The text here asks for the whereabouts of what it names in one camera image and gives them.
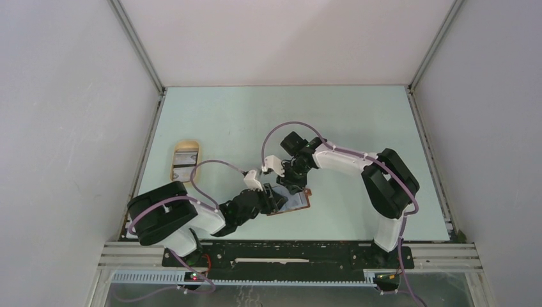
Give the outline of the brown leather card holder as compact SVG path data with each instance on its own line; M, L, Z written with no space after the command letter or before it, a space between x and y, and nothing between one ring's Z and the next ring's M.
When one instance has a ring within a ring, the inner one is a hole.
M290 194L287 188L281 185L273 186L272 190L273 192L276 192L277 194L285 197L286 203L277 212L269 213L269 216L285 214L296 210L308 209L311 206L309 202L309 197L312 196L312 191L308 188L297 194Z

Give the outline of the silver VIP card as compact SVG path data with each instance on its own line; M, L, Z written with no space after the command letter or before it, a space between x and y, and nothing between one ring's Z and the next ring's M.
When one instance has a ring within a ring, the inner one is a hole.
M190 182L193 169L193 166L173 168L171 176L172 181Z
M197 164L197 151L175 151L173 155L174 167L195 166Z

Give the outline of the beige card tray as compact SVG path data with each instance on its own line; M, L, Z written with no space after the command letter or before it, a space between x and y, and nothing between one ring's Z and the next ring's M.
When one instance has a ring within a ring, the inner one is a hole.
M170 171L172 182L190 184L191 179L196 180L198 172L196 166L201 162L201 145L194 139L184 139L173 148Z

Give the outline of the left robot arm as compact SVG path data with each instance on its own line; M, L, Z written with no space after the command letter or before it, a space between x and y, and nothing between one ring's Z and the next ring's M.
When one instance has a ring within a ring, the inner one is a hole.
M224 237L260 214L279 212L287 201L265 184L263 190L244 189L215 209L189 196L181 182L172 182L129 201L127 211L132 222L127 232L142 246L164 246L191 267L202 258L196 230Z

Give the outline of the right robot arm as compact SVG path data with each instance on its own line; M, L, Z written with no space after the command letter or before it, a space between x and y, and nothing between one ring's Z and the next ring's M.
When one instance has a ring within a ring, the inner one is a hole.
M396 251L404 227L406 209L414 203L420 185L398 153L386 148L380 153L362 153L341 148L315 137L308 141L296 132L280 143L289 160L276 170L277 183L290 194L306 188L312 169L331 169L361 177L373 208L378 213L378 228L371 257L379 267L388 267L398 257Z

